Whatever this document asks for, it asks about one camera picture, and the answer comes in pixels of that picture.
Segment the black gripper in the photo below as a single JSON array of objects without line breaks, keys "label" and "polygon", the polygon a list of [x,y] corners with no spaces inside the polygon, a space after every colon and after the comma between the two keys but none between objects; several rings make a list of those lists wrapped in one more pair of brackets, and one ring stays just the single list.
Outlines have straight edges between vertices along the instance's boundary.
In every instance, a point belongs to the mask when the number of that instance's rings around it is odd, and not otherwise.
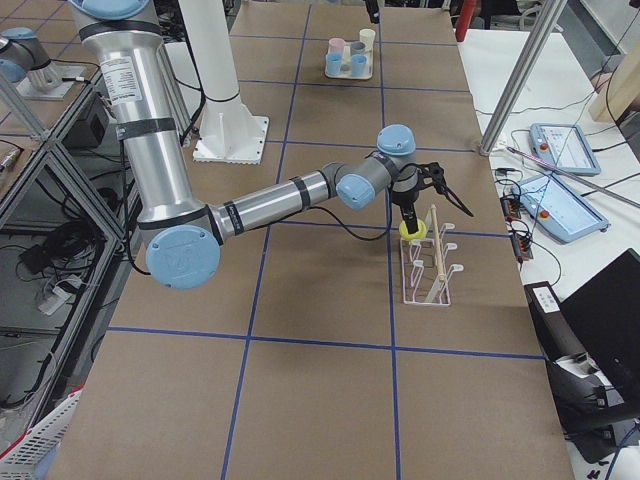
[{"label": "black gripper", "polygon": [[415,211],[415,202],[419,198],[420,173],[413,172],[404,179],[398,179],[392,187],[392,203],[400,208],[407,236],[419,232],[419,221]]},{"label": "black gripper", "polygon": [[380,7],[377,0],[365,0],[365,7],[372,24],[380,23]]}]

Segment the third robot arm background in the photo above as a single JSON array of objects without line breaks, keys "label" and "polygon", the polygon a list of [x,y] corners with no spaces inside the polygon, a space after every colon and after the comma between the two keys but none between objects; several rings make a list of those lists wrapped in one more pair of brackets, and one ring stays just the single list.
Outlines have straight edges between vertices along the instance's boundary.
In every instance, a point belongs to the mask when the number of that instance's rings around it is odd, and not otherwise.
[{"label": "third robot arm background", "polygon": [[64,68],[28,27],[1,32],[1,73],[26,99],[62,100],[71,88],[63,81]]}]

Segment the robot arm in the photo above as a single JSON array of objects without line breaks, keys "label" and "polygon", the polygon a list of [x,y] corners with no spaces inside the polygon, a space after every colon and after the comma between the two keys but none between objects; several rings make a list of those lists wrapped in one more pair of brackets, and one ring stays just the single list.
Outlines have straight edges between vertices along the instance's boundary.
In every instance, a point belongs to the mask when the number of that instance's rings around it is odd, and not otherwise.
[{"label": "robot arm", "polygon": [[359,210],[388,191],[401,210],[401,232],[418,237],[415,213],[419,173],[415,140],[403,125],[378,135],[375,150],[358,164],[331,163],[239,198],[212,204],[204,195],[232,188],[208,161],[256,164],[268,119],[243,103],[223,6],[218,1],[179,5],[204,102],[194,164],[173,117],[160,62],[163,38],[150,1],[76,1],[72,5],[83,45],[99,62],[117,122],[117,138],[131,164],[142,210],[139,229],[146,266],[160,284],[199,287],[216,273],[224,242],[338,198]]}]

